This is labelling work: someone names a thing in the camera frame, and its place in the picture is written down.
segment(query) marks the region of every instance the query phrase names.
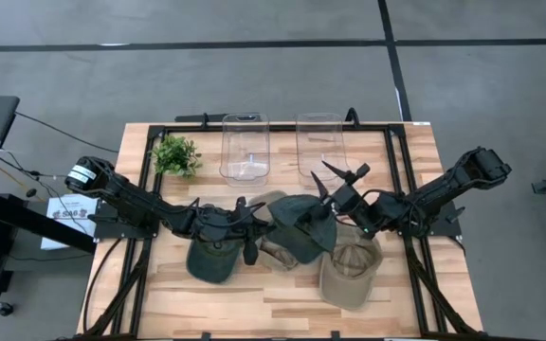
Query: wooden tabletop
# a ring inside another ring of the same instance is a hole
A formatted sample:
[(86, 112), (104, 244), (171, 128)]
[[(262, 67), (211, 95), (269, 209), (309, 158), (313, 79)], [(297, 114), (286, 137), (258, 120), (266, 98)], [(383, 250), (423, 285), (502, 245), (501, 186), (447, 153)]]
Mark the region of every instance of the wooden tabletop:
[[(116, 171), (135, 184), (140, 174), (148, 129), (148, 123), (127, 124), (121, 142)], [(443, 173), (433, 131), (429, 125), (406, 123), (406, 133), (416, 181), (422, 186)], [(198, 151), (203, 154), (204, 167), (192, 181), (164, 176), (161, 195), (170, 203), (184, 205), (195, 197), (201, 197), (202, 203), (233, 208), (238, 193), (249, 200), (273, 189), (289, 194), (311, 192), (299, 184), (294, 133), (271, 133), (271, 170), (267, 184), (241, 189), (228, 187), (218, 172), (220, 133), (182, 135), (194, 140)], [(355, 187), (361, 192), (367, 188), (393, 190), (383, 134), (345, 132), (343, 135), (349, 167), (356, 170), (365, 162), (372, 169)], [(402, 188), (408, 191), (397, 140), (394, 147)], [(148, 189), (153, 185), (154, 176), (152, 167)], [(254, 266), (245, 266), (240, 257), (236, 272), (227, 283), (208, 284), (192, 278), (186, 270), (190, 241), (179, 239), (160, 227), (151, 251), (138, 337), (199, 337), (202, 332), (227, 338), (329, 337), (330, 331), (340, 331), (344, 337), (418, 336), (403, 243), (394, 233), (378, 233), (376, 238), (382, 246), (384, 260), (374, 279), (369, 302), (359, 311), (346, 311), (323, 302), (319, 297), (319, 261), (301, 265), (289, 273), (280, 273), (258, 262)], [(482, 323), (463, 251), (448, 238), (431, 237), (429, 242), (440, 289), (464, 320), (480, 330)], [(112, 243), (100, 242), (90, 280)], [(119, 244), (102, 268), (89, 304), (89, 326), (104, 311), (118, 289), (125, 244), (126, 241)], [(140, 248), (139, 243), (135, 260)], [(423, 293), (429, 328), (435, 330), (430, 297), (425, 287)], [(131, 293), (126, 301), (123, 332), (129, 330), (133, 297), (134, 293)]]

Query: tan cap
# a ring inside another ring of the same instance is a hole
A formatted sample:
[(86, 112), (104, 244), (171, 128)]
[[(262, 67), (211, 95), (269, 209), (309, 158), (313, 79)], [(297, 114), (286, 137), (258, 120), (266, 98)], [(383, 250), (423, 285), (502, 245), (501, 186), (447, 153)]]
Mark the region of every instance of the tan cap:
[[(247, 204), (249, 206), (262, 202), (270, 204), (285, 196), (287, 196), (286, 193), (280, 190), (273, 190), (250, 199)], [(254, 217), (266, 222), (273, 220), (266, 206), (254, 212)], [(266, 237), (260, 238), (257, 241), (257, 245), (259, 247), (258, 262), (270, 269), (288, 271), (299, 265), (299, 262), (286, 248), (271, 242)]]
[(372, 290), (376, 270), (383, 260), (376, 239), (364, 239), (361, 230), (337, 225), (337, 246), (323, 255), (319, 275), (319, 293), (328, 303), (340, 308), (361, 308)]

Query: green leaves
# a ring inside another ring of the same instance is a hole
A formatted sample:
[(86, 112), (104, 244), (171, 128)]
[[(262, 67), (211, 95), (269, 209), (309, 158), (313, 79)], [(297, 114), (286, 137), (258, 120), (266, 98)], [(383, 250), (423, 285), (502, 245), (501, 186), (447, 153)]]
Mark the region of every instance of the green leaves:
[(151, 151), (151, 156), (155, 158), (155, 172), (192, 178), (196, 169), (202, 167), (198, 161), (201, 153), (195, 153), (196, 150), (192, 140), (188, 141), (183, 136), (165, 136), (161, 144)]

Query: clear plastic container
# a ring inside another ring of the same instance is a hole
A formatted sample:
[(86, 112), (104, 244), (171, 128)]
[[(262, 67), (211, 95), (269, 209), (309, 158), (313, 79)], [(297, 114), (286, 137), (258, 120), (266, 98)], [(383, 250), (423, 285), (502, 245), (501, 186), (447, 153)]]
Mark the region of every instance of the clear plastic container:
[(336, 114), (299, 114), (296, 118), (296, 144), (300, 183), (315, 188), (311, 171), (326, 188), (337, 188), (342, 180), (321, 161), (346, 171), (349, 169), (342, 138), (342, 118)]
[(270, 168), (269, 119), (264, 114), (223, 118), (220, 174), (230, 186), (262, 186)]

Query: hat brim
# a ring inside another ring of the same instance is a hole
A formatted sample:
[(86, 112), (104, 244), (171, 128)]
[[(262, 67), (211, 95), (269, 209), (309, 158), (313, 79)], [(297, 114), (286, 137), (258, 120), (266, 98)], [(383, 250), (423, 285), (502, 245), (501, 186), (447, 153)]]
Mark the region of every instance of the hat brim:
[(321, 298), (337, 307), (356, 310), (370, 297), (375, 271), (349, 278), (340, 274), (332, 264), (332, 254), (326, 253), (321, 261), (319, 294)]
[(187, 255), (187, 271), (195, 278), (208, 283), (220, 284), (233, 273), (242, 249), (241, 241), (220, 242), (216, 249), (213, 242), (191, 241)]
[(307, 264), (316, 260), (325, 250), (311, 237), (296, 227), (277, 227), (266, 237), (277, 245), (285, 247), (299, 263)]

